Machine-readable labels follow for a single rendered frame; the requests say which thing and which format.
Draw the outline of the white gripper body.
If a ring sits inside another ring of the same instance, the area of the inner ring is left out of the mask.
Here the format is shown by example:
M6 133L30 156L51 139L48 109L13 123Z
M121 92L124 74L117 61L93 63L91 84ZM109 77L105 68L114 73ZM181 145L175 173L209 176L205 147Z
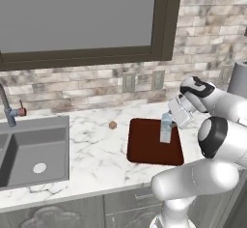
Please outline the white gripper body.
M193 120L194 106L185 96L177 96L170 100L168 107L179 128L186 128Z

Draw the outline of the dark red tray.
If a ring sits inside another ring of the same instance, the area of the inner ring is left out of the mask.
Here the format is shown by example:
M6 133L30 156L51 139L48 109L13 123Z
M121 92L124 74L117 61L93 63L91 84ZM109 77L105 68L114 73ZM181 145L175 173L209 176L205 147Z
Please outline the dark red tray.
M160 141L160 120L133 118L129 123L126 158L133 163L180 166L184 164L178 127L171 142Z

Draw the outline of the grey paper towel roll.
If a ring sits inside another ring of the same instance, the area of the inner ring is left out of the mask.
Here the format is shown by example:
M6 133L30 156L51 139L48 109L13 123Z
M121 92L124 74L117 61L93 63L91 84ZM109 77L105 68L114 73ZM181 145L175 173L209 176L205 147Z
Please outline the grey paper towel roll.
M247 99L247 62L234 63L228 92Z

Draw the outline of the grey drawer front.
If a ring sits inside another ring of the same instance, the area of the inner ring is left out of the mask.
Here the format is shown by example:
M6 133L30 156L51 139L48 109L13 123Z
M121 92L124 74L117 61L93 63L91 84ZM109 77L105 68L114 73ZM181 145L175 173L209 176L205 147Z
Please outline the grey drawer front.
M150 198L137 201L134 194L144 195L152 194L150 187L141 187L121 192L109 193L104 196L104 205L106 214L116 214L119 212L130 211L138 208L145 208L152 205L159 205L160 201L156 198Z

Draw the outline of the grey cupboard panel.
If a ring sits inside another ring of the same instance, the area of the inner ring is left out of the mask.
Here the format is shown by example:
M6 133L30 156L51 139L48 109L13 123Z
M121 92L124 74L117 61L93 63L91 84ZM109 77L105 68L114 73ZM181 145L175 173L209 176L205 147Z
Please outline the grey cupboard panel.
M196 228L223 228L222 220L226 220L238 194L247 180L247 170L239 170L237 186L228 192L215 195L198 196L190 206L188 217Z

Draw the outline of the grey cupboard door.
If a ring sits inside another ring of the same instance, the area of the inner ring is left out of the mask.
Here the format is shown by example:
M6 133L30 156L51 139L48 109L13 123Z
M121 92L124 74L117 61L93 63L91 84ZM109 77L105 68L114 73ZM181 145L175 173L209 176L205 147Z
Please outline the grey cupboard door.
M150 228L151 221L159 214L160 205L124 211L105 216L105 228Z
M0 214L0 228L104 228L100 196Z

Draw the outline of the dark framed window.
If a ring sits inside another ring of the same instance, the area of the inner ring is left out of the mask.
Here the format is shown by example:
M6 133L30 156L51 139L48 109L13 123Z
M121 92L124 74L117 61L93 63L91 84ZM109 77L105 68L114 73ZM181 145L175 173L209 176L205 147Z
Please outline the dark framed window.
M180 0L0 0L0 71L165 61Z

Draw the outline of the grey sink basin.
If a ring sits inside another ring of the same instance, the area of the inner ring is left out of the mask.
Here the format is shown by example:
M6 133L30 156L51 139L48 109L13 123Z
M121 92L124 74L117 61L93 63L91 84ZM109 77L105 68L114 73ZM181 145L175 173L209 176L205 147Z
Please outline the grey sink basin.
M0 191L69 179L69 116L0 123Z

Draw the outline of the grey tap with red lever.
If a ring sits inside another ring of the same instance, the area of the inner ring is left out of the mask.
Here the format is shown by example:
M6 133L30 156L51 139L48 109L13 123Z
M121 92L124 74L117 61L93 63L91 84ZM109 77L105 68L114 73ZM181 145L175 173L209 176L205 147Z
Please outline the grey tap with red lever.
M9 126L11 128L15 127L16 126L15 118L26 116L27 115L26 108L23 106L23 103L21 101L19 108L12 109L10 104L9 104L9 101L7 99L4 87L1 83L0 83L0 98L1 98L1 101L4 105L4 113L5 113L5 116L6 116L6 119L7 119Z

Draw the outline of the grey wall socket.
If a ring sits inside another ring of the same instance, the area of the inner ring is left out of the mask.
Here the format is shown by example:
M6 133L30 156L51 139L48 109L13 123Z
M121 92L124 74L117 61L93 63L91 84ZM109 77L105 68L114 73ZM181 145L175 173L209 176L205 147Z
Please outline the grey wall socket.
M126 72L123 74L123 92L132 93L135 91L135 73Z
M151 78L151 88L160 90L163 88L165 71L154 71Z

